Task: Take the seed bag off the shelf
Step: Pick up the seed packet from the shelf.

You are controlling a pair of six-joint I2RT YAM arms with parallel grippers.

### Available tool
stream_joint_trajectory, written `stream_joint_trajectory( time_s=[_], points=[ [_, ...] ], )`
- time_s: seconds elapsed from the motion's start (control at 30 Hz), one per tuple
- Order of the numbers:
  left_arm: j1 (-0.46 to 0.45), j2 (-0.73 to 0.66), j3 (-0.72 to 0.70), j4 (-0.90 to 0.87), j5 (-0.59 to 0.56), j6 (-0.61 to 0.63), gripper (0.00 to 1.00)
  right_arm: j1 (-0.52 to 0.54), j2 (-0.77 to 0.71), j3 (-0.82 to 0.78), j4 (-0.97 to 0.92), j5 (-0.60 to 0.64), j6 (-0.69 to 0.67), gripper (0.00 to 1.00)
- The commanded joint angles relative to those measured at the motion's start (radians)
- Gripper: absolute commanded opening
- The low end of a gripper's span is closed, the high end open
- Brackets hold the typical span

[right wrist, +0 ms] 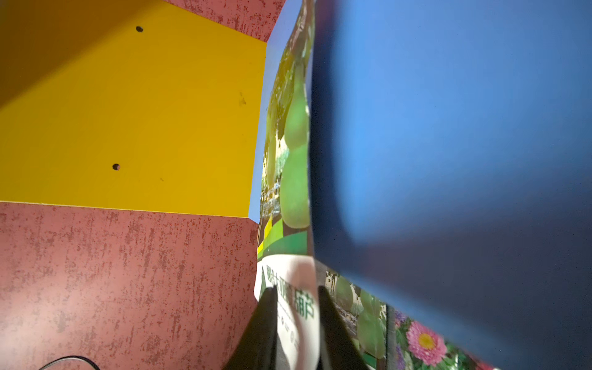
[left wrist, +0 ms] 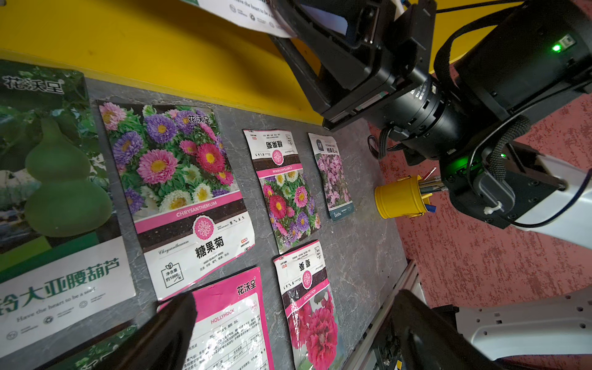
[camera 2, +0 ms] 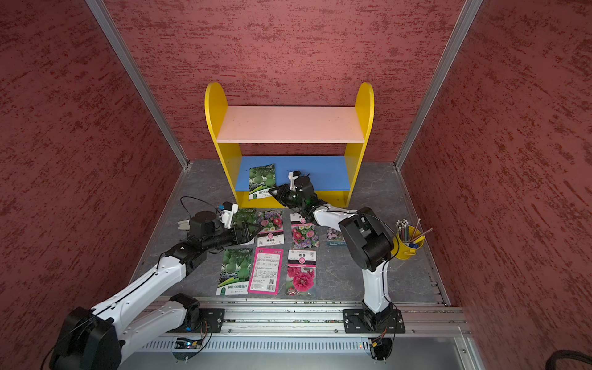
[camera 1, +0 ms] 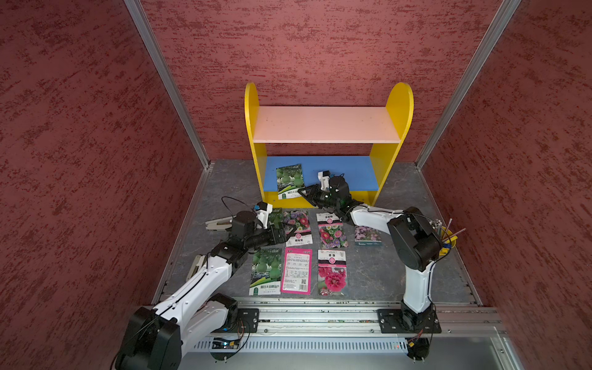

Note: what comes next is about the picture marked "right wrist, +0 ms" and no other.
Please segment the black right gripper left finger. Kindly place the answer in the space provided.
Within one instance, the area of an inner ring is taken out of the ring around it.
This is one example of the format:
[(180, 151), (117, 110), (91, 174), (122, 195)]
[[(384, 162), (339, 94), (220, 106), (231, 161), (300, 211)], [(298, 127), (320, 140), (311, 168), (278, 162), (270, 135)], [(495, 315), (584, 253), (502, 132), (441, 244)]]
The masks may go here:
[(278, 290), (266, 288), (224, 369), (276, 369)]

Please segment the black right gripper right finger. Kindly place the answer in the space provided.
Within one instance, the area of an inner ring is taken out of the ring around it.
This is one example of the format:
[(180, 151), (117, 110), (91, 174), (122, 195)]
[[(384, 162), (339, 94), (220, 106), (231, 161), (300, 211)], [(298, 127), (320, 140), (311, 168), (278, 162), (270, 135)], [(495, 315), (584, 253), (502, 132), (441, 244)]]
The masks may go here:
[(317, 369), (366, 370), (328, 290), (319, 286), (320, 357)]

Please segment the green gourd seed bag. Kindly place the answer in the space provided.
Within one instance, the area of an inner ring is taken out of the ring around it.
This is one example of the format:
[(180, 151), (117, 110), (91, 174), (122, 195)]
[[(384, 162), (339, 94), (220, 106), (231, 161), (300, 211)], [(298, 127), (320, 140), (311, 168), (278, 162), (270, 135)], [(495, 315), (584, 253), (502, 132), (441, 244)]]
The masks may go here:
[(370, 369), (387, 368), (386, 305), (321, 262), (319, 285), (329, 291), (354, 347)]

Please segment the aster seed bag top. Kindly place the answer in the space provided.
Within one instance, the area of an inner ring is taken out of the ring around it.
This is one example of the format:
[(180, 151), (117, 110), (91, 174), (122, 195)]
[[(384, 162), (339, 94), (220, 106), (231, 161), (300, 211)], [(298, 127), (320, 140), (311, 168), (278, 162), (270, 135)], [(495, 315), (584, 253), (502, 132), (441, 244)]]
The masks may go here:
[(496, 369), (400, 311), (395, 310), (393, 318), (395, 369)]

